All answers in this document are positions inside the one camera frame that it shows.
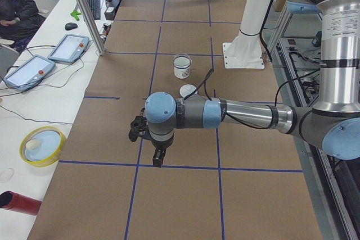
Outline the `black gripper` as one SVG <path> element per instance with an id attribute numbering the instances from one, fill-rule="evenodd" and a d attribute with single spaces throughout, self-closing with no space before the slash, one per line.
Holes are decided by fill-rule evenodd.
<path id="1" fill-rule="evenodd" d="M 170 140 L 167 141 L 152 141 L 155 147 L 155 153 L 152 157 L 152 164 L 154 167 L 162 167 L 166 150 L 170 146 Z"/>

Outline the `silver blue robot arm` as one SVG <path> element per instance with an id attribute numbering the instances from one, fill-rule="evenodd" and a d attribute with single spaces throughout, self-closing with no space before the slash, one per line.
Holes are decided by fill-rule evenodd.
<path id="1" fill-rule="evenodd" d="M 165 92 L 153 93 L 145 103 L 145 133 L 155 146 L 155 167 L 163 164 L 175 129 L 213 129 L 221 122 L 277 129 L 337 159 L 359 157 L 359 0 L 293 1 L 315 4 L 322 12 L 317 102 L 310 108 L 274 107 L 198 95 L 175 99 Z"/>

